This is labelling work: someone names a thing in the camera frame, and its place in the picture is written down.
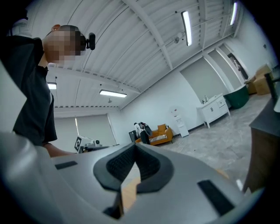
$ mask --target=gray floor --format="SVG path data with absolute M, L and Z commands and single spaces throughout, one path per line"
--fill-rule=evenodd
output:
M 227 173 L 236 184 L 240 179 L 244 184 L 251 155 L 251 130 L 249 124 L 261 112 L 270 99 L 270 94 L 250 97 L 247 104 L 210 124 L 210 129 L 200 127 L 184 138 L 177 137 L 172 143 L 161 145 L 170 150 L 198 158 L 213 167 Z M 138 167 L 133 169 L 125 179 L 126 186 L 132 179 L 140 176 Z

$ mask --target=short hair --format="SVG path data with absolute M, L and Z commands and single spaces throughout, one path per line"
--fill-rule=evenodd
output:
M 59 30 L 60 31 L 75 32 L 75 54 L 76 54 L 76 56 L 80 55 L 80 52 L 82 52 L 82 51 L 84 51 L 86 49 L 86 38 L 80 32 L 80 30 L 79 30 L 79 28 L 77 26 L 62 25 L 62 26 L 60 26 Z

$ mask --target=white ceiling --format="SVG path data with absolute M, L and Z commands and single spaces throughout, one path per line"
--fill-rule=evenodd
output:
M 57 77 L 55 116 L 104 114 L 126 106 L 141 92 L 204 48 L 234 33 L 230 0 L 38 0 L 28 7 L 32 37 L 44 38 L 53 25 L 75 25 L 96 48 L 75 62 L 50 65 Z M 192 45 L 187 47 L 181 12 L 188 11 Z M 178 44 L 178 33 L 183 37 Z M 99 95 L 101 89 L 126 98 Z

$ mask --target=person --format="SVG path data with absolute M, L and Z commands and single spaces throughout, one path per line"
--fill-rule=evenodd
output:
M 6 36 L 4 41 L 0 52 L 3 65 L 27 98 L 14 125 L 14 132 L 36 146 L 45 147 L 50 157 L 72 154 L 49 143 L 57 136 L 54 98 L 46 75 L 49 63 L 62 63 L 81 55 L 86 48 L 85 37 L 75 26 L 54 25 L 43 40 L 17 35 Z
M 140 125 L 138 123 L 134 123 L 134 127 L 135 127 L 135 131 L 136 131 L 136 135 L 138 138 L 141 138 L 141 141 L 144 144 L 148 144 L 150 145 L 150 140 L 149 140 L 149 136 L 146 133 L 144 127 L 142 126 L 142 128 L 140 127 Z

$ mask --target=white cabinet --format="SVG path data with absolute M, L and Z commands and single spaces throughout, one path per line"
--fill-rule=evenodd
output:
M 201 118 L 204 120 L 204 124 L 207 124 L 208 128 L 210 128 L 210 122 L 218 119 L 222 115 L 226 113 L 228 113 L 229 116 L 231 115 L 223 94 L 212 97 L 207 103 L 197 107 L 197 110 Z

